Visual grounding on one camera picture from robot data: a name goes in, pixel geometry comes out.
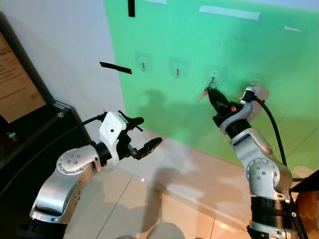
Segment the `floor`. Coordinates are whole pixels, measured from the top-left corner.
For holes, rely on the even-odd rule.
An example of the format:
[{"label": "floor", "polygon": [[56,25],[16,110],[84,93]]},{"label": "floor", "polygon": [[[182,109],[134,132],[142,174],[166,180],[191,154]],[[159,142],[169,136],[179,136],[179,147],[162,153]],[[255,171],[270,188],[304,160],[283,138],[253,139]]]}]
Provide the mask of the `floor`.
[{"label": "floor", "polygon": [[249,239],[142,180],[113,169],[95,175],[81,194],[65,239]]}]

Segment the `black cable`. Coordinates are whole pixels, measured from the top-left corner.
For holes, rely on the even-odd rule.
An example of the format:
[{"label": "black cable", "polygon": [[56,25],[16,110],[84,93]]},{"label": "black cable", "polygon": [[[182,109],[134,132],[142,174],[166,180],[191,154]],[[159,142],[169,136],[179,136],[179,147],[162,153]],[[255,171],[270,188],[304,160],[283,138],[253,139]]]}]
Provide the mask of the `black cable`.
[{"label": "black cable", "polygon": [[11,183],[16,179],[16,177],[31,163],[33,162],[41,153],[43,153],[48,147],[52,146],[54,143],[56,143],[58,140],[60,140],[61,138],[63,138],[65,135],[67,135],[68,133],[74,131],[75,129],[82,127],[90,122],[93,122],[95,120],[100,120],[103,121],[105,116],[106,116],[107,112],[95,116],[93,118],[90,118],[80,124],[78,124],[77,126],[74,126],[73,128],[71,128],[70,130],[68,130],[67,132],[65,132],[64,134],[60,135],[58,138],[56,138],[55,140],[53,140],[52,142],[50,142],[49,144],[47,144],[45,147],[43,147],[38,153],[36,153],[26,164],[24,164],[14,175],[13,177],[10,179],[10,181],[5,185],[5,187],[3,188],[3,190],[0,193],[0,197],[2,197],[2,195],[6,192],[6,190],[9,188],[9,186],[11,185]]},{"label": "black cable", "polygon": [[[281,142],[281,138],[280,138],[280,134],[279,134],[279,130],[278,130],[278,127],[277,127],[277,124],[275,122],[275,119],[273,117],[273,115],[271,114],[270,110],[268,109],[268,107],[265,105],[264,101],[262,101],[261,99],[259,99],[257,96],[255,96],[253,98],[256,102],[258,102],[261,107],[266,111],[272,125],[273,125],[273,128],[274,128],[274,131],[275,131],[275,134],[276,134],[276,139],[277,139],[277,142],[278,142],[278,146],[279,146],[279,150],[280,150],[280,155],[281,155],[281,159],[283,161],[283,164],[287,167],[287,161],[286,161],[286,156],[285,156],[285,152],[284,152],[284,147],[283,147],[283,144]],[[294,178],[293,181],[294,182],[298,182],[300,179],[299,178]],[[308,235],[307,235],[307,231],[305,229],[305,226],[304,226],[304,223],[299,215],[299,212],[297,210],[297,207],[295,205],[295,202],[291,196],[291,192],[289,190],[289,196],[290,196],[290,208],[291,208],[291,212],[294,212],[296,213],[296,216],[293,217],[293,223],[294,223],[294,226],[298,232],[298,235],[299,235],[299,238],[300,239],[308,239]]]},{"label": "black cable", "polygon": [[266,113],[267,113],[267,115],[268,115],[268,117],[269,117],[269,119],[271,121],[271,124],[273,125],[274,131],[275,131],[275,135],[276,135],[276,139],[277,139],[277,142],[278,142],[281,159],[283,161],[283,164],[287,166],[287,161],[286,161],[286,157],[285,157],[283,143],[281,142],[279,130],[278,130],[277,124],[275,122],[275,119],[274,119],[273,115],[271,114],[270,110],[268,109],[268,107],[265,105],[265,103],[261,99],[259,99],[258,97],[255,97],[254,100],[256,102],[258,102],[261,105],[261,107],[264,108],[264,110],[266,111]]}]

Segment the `white wall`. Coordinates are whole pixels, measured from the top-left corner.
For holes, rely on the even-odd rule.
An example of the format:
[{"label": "white wall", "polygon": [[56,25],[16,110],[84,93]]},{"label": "white wall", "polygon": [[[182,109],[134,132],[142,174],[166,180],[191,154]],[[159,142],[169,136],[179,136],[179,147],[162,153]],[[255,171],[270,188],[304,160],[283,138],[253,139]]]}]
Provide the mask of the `white wall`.
[{"label": "white wall", "polygon": [[[1,0],[0,9],[55,99],[75,106],[82,120],[103,110],[125,109],[117,71],[99,64],[115,63],[102,0]],[[87,126],[95,141],[98,128],[99,123]],[[155,136],[135,132],[133,142],[141,146]],[[126,159],[118,166],[199,203],[221,220],[241,223],[250,216],[248,183],[241,167],[173,140],[164,139],[141,161]]]}]

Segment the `metal hook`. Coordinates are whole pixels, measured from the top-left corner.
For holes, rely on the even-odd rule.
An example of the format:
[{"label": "metal hook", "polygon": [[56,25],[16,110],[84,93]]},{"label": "metal hook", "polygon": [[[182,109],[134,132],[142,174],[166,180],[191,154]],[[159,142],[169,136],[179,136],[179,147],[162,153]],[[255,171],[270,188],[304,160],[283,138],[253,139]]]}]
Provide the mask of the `metal hook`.
[{"label": "metal hook", "polygon": [[178,78],[179,77],[179,68],[177,68],[177,74],[175,76],[175,78]]},{"label": "metal hook", "polygon": [[213,88],[213,83],[214,83],[214,80],[215,80],[215,76],[211,76],[212,79],[208,85],[209,88]]},{"label": "metal hook", "polygon": [[142,63],[142,71],[145,71],[145,63],[144,63],[144,61],[141,61],[141,63]]}]

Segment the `wall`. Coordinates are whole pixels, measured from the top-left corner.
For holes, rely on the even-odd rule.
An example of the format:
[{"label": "wall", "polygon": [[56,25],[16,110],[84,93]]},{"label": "wall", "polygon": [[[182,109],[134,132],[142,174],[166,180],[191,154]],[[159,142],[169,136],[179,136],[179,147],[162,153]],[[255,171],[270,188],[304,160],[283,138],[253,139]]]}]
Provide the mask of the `wall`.
[{"label": "wall", "polygon": [[[118,73],[99,65],[115,63],[102,0],[2,0],[0,9],[54,98],[75,106],[82,120],[125,109]],[[87,126],[93,140],[98,128],[98,123]],[[141,145],[155,136],[134,132],[133,142]],[[199,203],[217,218],[240,225],[249,217],[243,169],[173,140],[165,139],[141,161],[126,159],[118,167]]]},{"label": "wall", "polygon": [[[136,17],[128,17],[127,0],[104,3],[117,64],[132,70],[119,74],[125,107],[132,117],[146,119],[144,128],[240,165],[229,139],[211,120],[215,111],[208,98],[198,100],[212,74],[218,90],[236,102],[256,83],[270,91],[267,106],[280,129],[288,166],[301,165],[290,156],[319,124],[317,12],[238,0],[136,0]],[[260,16],[251,20],[200,12],[205,4]],[[251,125],[279,156],[265,112]],[[304,151],[302,165],[318,167],[316,148]]]}]

